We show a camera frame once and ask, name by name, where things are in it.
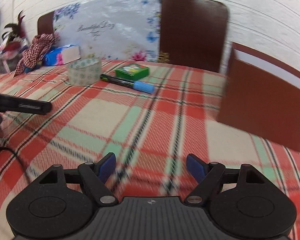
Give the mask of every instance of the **black cable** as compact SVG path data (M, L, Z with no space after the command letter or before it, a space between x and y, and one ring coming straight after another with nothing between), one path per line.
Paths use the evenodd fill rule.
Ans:
M23 160L21 160L21 158L15 153L15 151L9 147L0 147L0 152L1 151L9 151L12 153L12 155L16 158L16 160L20 164L23 174L26 177L27 183L29 185L31 183L31 179L30 179L29 175L27 174L26 165L24 164Z

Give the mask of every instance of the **clear packing tape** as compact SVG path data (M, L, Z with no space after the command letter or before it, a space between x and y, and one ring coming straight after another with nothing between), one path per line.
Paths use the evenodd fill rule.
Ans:
M89 86L100 80L101 60L88 58L73 61L67 65L69 83L72 86Z

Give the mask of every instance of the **red plaid pattern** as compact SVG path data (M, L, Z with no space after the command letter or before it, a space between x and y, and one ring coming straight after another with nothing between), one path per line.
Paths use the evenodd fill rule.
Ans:
M129 63L107 62L103 71L114 75L115 68ZM16 150L32 180L55 163L71 169L114 152L116 173L106 185L118 198L186 197L197 185L185 167L189 153L228 168L250 163L296 205L290 238L300 240L300 153L215 121L224 76L184 66L140 64L150 68L143 80L156 86L154 95L104 81L71 87L65 66L42 67L16 78L0 75L0 93L53 103L47 116L3 114L2 145ZM18 162L1 152L0 240L13 238L5 210L25 186Z
M34 68L35 64L42 60L43 56L50 50L54 41L53 34L36 35L30 48L22 53L22 59L17 65L14 77L22 74L26 67Z

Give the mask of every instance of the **green box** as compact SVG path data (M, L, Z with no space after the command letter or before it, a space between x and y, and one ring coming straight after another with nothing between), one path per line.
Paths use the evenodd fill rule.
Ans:
M150 71L148 67L139 65L137 63L125 65L115 70L115 75L117 77L126 78L133 81L144 78L148 76L149 73Z

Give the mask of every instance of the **marker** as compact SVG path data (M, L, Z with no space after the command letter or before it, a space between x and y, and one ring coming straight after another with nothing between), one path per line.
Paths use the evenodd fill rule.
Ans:
M100 79L109 83L113 83L119 86L132 88L141 92L146 92L152 94L154 92L154 85L150 85L141 81L132 81L125 78L118 78L114 76L109 76L106 74L101 74Z

